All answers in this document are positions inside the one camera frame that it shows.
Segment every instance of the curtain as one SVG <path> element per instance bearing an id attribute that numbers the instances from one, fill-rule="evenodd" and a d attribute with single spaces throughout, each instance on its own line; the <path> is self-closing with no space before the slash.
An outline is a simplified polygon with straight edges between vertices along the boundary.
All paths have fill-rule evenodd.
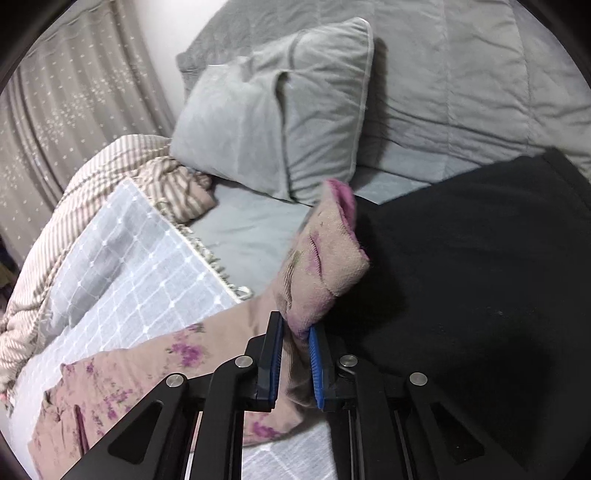
<path id="1" fill-rule="evenodd" d="M 122 135 L 173 123 L 129 2 L 39 41 L 0 95 L 0 235 L 22 265 L 74 173 Z"/>

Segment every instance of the gray blanket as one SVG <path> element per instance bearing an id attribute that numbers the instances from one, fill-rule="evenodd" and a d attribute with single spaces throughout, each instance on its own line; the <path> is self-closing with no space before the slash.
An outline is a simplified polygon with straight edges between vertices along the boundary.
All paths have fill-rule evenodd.
<path id="1" fill-rule="evenodd" d="M 555 145 L 591 179 L 591 90 L 516 0 L 229 0 L 177 58 L 186 90 L 208 64 L 355 16 L 375 34 L 358 164 L 434 183 Z"/>
<path id="2" fill-rule="evenodd" d="M 60 364 L 130 348 L 234 306 L 239 298 L 204 256 L 124 180 L 81 234 L 50 291 L 43 333 L 54 339 L 22 370 L 11 446 L 33 479 L 27 443 Z"/>

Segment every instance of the metal screw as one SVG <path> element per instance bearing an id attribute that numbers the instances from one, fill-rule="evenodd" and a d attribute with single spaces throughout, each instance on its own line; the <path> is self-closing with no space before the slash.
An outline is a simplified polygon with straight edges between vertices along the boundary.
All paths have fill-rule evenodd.
<path id="1" fill-rule="evenodd" d="M 343 355 L 339 358 L 339 362 L 343 367 L 354 367 L 357 365 L 357 357 L 354 355 Z"/>
<path id="2" fill-rule="evenodd" d="M 171 387 L 179 387 L 183 385 L 184 378 L 179 374 L 172 374 L 166 379 L 166 384 Z"/>
<path id="3" fill-rule="evenodd" d="M 242 355 L 236 358 L 235 364 L 238 368 L 246 368 L 252 365 L 254 360 L 248 355 Z"/>
<path id="4" fill-rule="evenodd" d="M 415 372 L 410 374 L 410 383 L 418 387 L 422 387 L 427 384 L 427 376 L 421 372 Z"/>

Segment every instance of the floral pattern on curtain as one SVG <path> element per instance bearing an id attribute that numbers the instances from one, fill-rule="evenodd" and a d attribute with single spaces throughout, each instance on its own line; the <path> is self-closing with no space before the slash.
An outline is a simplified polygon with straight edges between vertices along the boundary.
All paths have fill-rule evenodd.
<path id="1" fill-rule="evenodd" d="M 39 41 L 0 95 L 0 236 L 22 265 L 74 173 L 122 135 L 173 123 L 129 2 Z"/>

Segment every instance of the pillow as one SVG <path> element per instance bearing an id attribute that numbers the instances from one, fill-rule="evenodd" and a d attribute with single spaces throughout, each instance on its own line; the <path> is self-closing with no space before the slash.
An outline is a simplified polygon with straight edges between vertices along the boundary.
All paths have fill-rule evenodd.
<path id="1" fill-rule="evenodd" d="M 348 182 L 374 42 L 361 18 L 271 42 L 209 66 L 182 111 L 171 155 L 205 173 L 307 205 Z"/>
<path id="2" fill-rule="evenodd" d="M 168 156 L 170 139 L 126 135 L 105 147 L 74 175 L 33 245 L 6 315 L 0 320 L 0 400 L 26 362 L 44 346 L 38 325 L 47 294 L 70 248 L 121 180 L 132 177 L 170 220 L 186 222 L 215 205 L 210 179 Z"/>

